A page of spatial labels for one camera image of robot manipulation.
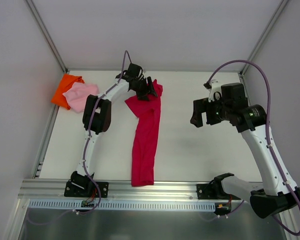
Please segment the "magenta t shirt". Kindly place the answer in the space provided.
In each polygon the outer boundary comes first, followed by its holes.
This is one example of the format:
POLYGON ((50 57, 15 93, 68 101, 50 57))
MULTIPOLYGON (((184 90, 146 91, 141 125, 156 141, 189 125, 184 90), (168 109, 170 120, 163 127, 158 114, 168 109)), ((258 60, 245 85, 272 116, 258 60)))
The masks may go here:
POLYGON ((154 184, 163 86, 157 80, 153 81, 153 86, 157 96, 150 95, 148 101, 138 100, 136 96, 125 100, 131 112, 138 118, 132 146, 131 185, 133 187, 154 184))

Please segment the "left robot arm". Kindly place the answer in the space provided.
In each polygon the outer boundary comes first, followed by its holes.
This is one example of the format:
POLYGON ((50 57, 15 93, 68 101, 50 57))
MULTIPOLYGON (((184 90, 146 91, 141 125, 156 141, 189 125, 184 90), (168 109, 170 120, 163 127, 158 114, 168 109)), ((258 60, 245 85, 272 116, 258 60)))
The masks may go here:
POLYGON ((114 84, 106 91, 98 95, 90 94, 87 97, 82 116, 85 130, 82 157, 66 183, 65 197, 105 198, 108 196, 108 191, 103 190, 106 183, 93 180, 98 143, 111 125, 113 103, 129 91, 135 92, 130 99, 138 106, 148 106, 159 98, 152 78, 145 77, 143 68, 135 63, 130 63, 127 69, 123 69, 115 77, 114 84))

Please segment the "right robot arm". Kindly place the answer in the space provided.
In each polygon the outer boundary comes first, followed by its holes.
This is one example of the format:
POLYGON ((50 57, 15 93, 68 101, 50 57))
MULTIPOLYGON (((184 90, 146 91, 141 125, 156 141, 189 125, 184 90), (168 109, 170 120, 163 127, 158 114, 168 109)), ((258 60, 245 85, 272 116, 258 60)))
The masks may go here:
POLYGON ((266 126, 267 114, 258 104, 249 105, 243 84, 205 83, 207 98, 193 101, 190 123, 202 127, 228 121, 247 143, 258 167, 262 182, 251 183, 224 173, 203 187, 197 185, 198 199, 227 200, 230 196, 248 202, 255 214, 264 219, 289 210, 300 202, 300 187, 285 167, 275 146, 271 130, 266 126))

